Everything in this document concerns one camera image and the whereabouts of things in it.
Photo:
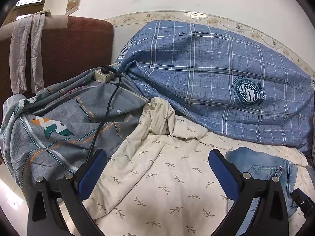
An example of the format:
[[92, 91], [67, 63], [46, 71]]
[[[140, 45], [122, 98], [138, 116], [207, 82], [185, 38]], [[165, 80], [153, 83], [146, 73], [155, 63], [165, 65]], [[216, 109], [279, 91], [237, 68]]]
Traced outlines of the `light blue denim jeans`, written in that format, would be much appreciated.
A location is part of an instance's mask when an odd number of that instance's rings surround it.
[[228, 162], [233, 163], [240, 172], [247, 172], [255, 179], [268, 181], [273, 177], [277, 177], [283, 190], [288, 217], [291, 217], [297, 211], [297, 204], [290, 196], [294, 190], [298, 173], [295, 164], [286, 159], [253, 151], [246, 147], [228, 151], [225, 158]]

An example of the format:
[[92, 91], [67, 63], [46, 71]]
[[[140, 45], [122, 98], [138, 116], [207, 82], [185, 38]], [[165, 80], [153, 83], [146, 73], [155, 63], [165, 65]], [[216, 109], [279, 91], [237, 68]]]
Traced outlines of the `grey patterned blanket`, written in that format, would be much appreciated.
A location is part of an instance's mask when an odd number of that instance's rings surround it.
[[26, 202], [38, 177], [75, 173], [98, 149], [112, 156], [137, 127], [147, 98], [129, 76], [99, 83], [94, 71], [4, 102], [1, 153]]

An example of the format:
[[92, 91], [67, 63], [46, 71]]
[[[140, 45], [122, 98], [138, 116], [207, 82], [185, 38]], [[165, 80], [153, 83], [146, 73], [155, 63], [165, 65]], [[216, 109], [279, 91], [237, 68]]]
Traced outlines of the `cream leaf-print bedsheet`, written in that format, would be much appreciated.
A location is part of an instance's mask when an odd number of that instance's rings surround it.
[[211, 235], [232, 203], [208, 155], [241, 147], [288, 161], [297, 169], [293, 187], [314, 197], [307, 159], [298, 150], [217, 135], [153, 98], [84, 206], [105, 235]]

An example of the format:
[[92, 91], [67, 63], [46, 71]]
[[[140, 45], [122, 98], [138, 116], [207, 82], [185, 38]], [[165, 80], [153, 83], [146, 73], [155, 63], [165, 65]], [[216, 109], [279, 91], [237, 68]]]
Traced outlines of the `blue plaid pillow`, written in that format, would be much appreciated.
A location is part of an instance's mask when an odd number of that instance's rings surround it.
[[295, 147], [313, 142], [312, 78], [284, 55], [228, 30], [157, 20], [116, 59], [147, 98], [236, 140]]

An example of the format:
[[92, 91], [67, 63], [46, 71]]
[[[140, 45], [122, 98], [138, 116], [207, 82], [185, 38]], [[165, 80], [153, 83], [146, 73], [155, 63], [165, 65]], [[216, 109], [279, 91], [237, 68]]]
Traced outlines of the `white power strip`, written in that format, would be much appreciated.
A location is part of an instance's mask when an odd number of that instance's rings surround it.
[[107, 83], [118, 77], [118, 64], [105, 65], [94, 72], [94, 80], [99, 83]]

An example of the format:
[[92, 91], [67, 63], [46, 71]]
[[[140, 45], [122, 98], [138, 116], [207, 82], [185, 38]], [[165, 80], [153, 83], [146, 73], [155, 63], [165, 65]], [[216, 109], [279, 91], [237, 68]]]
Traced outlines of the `dark red headboard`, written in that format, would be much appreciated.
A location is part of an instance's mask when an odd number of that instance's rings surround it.
[[[1, 118], [3, 103], [12, 96], [9, 52], [16, 22], [1, 27]], [[82, 17], [46, 16], [41, 38], [44, 86], [66, 81], [88, 69], [110, 65], [114, 27], [111, 23]], [[27, 91], [32, 97], [30, 40], [26, 52]]]

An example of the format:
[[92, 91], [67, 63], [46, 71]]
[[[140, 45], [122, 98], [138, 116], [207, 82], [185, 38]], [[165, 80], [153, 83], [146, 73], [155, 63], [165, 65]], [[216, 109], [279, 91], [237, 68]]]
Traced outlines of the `grey cloth on headboard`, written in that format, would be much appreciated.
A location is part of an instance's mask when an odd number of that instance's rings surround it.
[[24, 17], [16, 22], [13, 28], [9, 67], [11, 91], [22, 94], [27, 91], [26, 59], [27, 47], [31, 57], [31, 91], [36, 94], [44, 88], [44, 76], [41, 53], [42, 30], [45, 14]]

